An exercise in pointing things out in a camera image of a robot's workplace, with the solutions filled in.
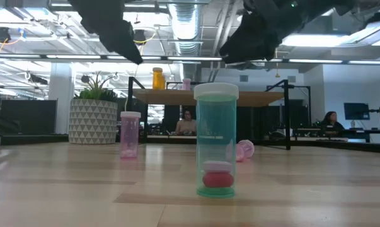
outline white wall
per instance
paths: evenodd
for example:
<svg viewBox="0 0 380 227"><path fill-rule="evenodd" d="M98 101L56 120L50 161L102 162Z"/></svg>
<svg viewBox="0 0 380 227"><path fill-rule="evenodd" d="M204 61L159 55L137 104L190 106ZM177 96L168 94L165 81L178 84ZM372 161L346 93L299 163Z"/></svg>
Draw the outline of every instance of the white wall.
<svg viewBox="0 0 380 227"><path fill-rule="evenodd" d="M311 120L322 120L325 112L323 66L316 66L304 74L304 84L311 88Z"/></svg>
<svg viewBox="0 0 380 227"><path fill-rule="evenodd" d="M380 66L323 66L325 112L336 111L338 121L345 128L350 127L350 120L345 120L344 103L368 103L370 109L380 107ZM363 120L363 125L370 129L380 129L378 113L371 113L370 120ZM380 143L380 135L372 135L375 143Z"/></svg>
<svg viewBox="0 0 380 227"><path fill-rule="evenodd" d="M69 112L74 97L75 73L70 63L51 63L49 100L57 100L55 133L68 134Z"/></svg>
<svg viewBox="0 0 380 227"><path fill-rule="evenodd" d="M202 81L208 81L209 69L202 69ZM277 71L275 69L267 72L266 70L244 70L239 71L236 69L220 69L215 82L225 82L231 83L239 86L240 91L265 91L267 85L274 85L283 79L287 79L288 76L296 76L296 83L294 85L304 85L304 76L299 73L297 69L280 69L280 78L276 78L275 75ZM240 82L240 75L248 75L248 82ZM276 88L272 91L283 92L283 89ZM306 95L299 89L294 89L289 91L290 99L305 100ZM271 105L283 104L283 100L279 102L272 103Z"/></svg>

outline red object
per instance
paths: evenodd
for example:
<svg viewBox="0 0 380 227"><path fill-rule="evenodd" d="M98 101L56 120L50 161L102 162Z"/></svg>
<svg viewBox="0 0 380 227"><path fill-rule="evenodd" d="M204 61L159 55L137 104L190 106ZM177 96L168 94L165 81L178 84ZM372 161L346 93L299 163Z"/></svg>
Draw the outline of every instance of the red object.
<svg viewBox="0 0 380 227"><path fill-rule="evenodd" d="M230 187L234 178L230 173L207 173L202 181L206 187Z"/></svg>

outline woman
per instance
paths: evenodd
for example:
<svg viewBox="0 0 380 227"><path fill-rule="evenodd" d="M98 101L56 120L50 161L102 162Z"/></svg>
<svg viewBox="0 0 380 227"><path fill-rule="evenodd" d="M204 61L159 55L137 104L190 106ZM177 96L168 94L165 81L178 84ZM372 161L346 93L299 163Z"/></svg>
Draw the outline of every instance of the woman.
<svg viewBox="0 0 380 227"><path fill-rule="evenodd" d="M330 111L326 114L323 121L321 122L321 128L325 131L325 134L335 135L338 131L344 130L342 124L337 121L337 113L335 111Z"/></svg>
<svg viewBox="0 0 380 227"><path fill-rule="evenodd" d="M192 119L189 110L184 111L184 119L179 120L176 126L176 134L195 134L197 132L197 121Z"/></svg>

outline ceiling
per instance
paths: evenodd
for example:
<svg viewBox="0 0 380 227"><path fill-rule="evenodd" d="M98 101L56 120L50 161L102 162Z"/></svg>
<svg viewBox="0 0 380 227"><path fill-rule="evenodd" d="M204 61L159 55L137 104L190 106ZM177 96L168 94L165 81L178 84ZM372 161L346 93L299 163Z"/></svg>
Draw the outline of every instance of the ceiling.
<svg viewBox="0 0 380 227"><path fill-rule="evenodd" d="M229 4L229 11L223 13L225 4ZM201 31L196 42L201 44L200 56L212 56L218 24L225 20L227 26L231 11L243 9L242 1L212 0L209 4L202 4ZM361 1L358 11L344 16L332 13L322 16L305 27L300 33L329 34L337 33L350 35L357 32L363 24L376 11L380 10L380 1ZM166 11L160 13L124 13L124 19L131 21L135 29L145 29L147 38L151 38L140 48L142 55L177 55L175 44L177 39L171 27L171 18ZM234 17L229 29L229 35L239 26L238 15ZM110 54L99 42L96 35L89 34L81 25L81 17L70 8L3 8L0 7L0 26L10 28L12 45L5 45L1 53L8 54ZM293 59L377 59L380 57L380 47L371 45L350 45L349 47L291 47L281 45L277 49L278 58ZM181 81L181 64L141 64L117 62L73 62L77 75L76 88L83 89L85 84L79 78L84 74L101 71L103 76L116 75L118 79L110 80L110 88L118 88L124 96L127 89L128 77L136 76L147 87L152 85L152 68L161 67L168 81ZM265 64L265 68L275 68L276 64ZM281 64L280 68L306 70L303 64ZM40 61L8 61L0 59L0 85L20 86L23 89L12 89L22 96L46 98L48 86L32 84L26 79L26 72L30 72L43 79L50 80L50 62Z"/></svg>

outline wooden table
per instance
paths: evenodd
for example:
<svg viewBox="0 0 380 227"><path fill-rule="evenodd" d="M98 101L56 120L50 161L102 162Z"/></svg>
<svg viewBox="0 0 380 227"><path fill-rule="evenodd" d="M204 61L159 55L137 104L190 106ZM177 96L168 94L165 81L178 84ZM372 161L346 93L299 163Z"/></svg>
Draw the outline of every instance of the wooden table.
<svg viewBox="0 0 380 227"><path fill-rule="evenodd" d="M134 96L146 104L196 105L193 91L134 89ZM282 92L240 91L239 107L263 107L284 97Z"/></svg>
<svg viewBox="0 0 380 227"><path fill-rule="evenodd" d="M255 147L235 197L196 193L195 145L68 143L0 150L0 227L380 227L380 154Z"/></svg>

